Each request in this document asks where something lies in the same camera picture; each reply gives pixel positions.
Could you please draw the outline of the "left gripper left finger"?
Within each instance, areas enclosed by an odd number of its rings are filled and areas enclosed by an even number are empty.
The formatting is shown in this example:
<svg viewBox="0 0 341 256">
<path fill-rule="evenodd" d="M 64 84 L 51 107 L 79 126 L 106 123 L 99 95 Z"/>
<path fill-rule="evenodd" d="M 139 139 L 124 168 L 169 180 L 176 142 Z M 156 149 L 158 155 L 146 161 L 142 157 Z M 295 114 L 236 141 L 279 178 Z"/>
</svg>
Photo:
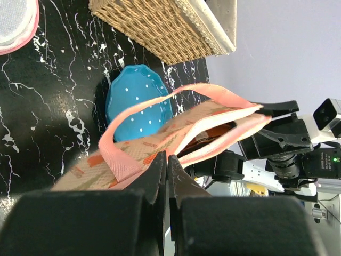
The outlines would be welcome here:
<svg viewBox="0 0 341 256">
<path fill-rule="evenodd" d="M 166 203 L 165 153 L 125 190 L 122 255 L 163 255 Z"/>
</svg>

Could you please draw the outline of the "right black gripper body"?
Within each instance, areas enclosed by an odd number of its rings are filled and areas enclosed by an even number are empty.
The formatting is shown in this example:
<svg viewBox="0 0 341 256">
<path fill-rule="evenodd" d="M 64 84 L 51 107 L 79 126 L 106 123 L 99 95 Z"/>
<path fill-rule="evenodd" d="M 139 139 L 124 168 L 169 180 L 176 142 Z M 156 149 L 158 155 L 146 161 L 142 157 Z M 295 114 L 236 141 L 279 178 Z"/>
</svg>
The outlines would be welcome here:
<svg viewBox="0 0 341 256">
<path fill-rule="evenodd" d="M 247 160 L 303 154 L 313 150 L 305 122 L 294 114 L 271 121 L 259 132 L 239 141 L 238 145 Z"/>
</svg>

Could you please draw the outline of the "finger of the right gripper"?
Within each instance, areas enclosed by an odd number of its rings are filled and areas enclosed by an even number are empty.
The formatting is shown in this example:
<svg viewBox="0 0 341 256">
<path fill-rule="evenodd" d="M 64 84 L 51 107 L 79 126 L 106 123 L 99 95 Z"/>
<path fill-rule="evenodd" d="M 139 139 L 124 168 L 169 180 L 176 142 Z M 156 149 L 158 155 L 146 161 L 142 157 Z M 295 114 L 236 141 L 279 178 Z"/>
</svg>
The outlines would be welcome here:
<svg viewBox="0 0 341 256">
<path fill-rule="evenodd" d="M 279 103 L 254 102 L 254 104 L 263 106 L 260 110 L 256 111 L 256 113 L 262 114 L 265 116 L 283 116 L 283 115 L 287 115 L 287 114 L 291 114 L 291 113 L 295 113 L 299 111 L 298 103 L 295 100 L 279 102 Z"/>
</svg>

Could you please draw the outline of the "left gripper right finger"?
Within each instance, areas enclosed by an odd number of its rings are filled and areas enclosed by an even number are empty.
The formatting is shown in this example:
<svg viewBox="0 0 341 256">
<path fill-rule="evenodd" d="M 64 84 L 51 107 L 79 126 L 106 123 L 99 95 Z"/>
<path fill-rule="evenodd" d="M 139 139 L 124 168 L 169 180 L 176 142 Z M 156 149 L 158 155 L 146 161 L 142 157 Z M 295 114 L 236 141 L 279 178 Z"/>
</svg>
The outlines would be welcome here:
<svg viewBox="0 0 341 256">
<path fill-rule="evenodd" d="M 168 159 L 171 240 L 175 255 L 194 255 L 195 231 L 203 220 L 201 202 L 211 194 L 201 188 L 183 169 L 178 158 Z"/>
</svg>

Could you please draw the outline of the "floral mesh laundry bag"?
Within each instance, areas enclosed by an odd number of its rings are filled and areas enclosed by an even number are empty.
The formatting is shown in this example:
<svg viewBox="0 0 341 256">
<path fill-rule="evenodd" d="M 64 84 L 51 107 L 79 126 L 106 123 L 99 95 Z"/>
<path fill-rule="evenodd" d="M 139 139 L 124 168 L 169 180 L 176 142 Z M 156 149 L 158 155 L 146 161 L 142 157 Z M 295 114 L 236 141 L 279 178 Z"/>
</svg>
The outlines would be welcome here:
<svg viewBox="0 0 341 256">
<path fill-rule="evenodd" d="M 237 125 L 210 144 L 181 157 L 182 167 L 217 156 L 236 142 L 251 137 L 271 121 L 270 116 L 256 113 L 261 105 L 253 104 L 224 87 L 198 83 L 179 87 L 174 93 L 186 90 L 195 91 L 208 99 L 177 115 L 154 135 L 114 142 L 114 133 L 124 120 L 166 99 L 158 97 L 125 109 L 100 138 L 98 150 L 64 174 L 53 190 L 121 190 L 143 174 L 158 153 L 163 151 L 167 156 L 177 156 L 196 135 L 205 130 L 229 122 Z"/>
</svg>

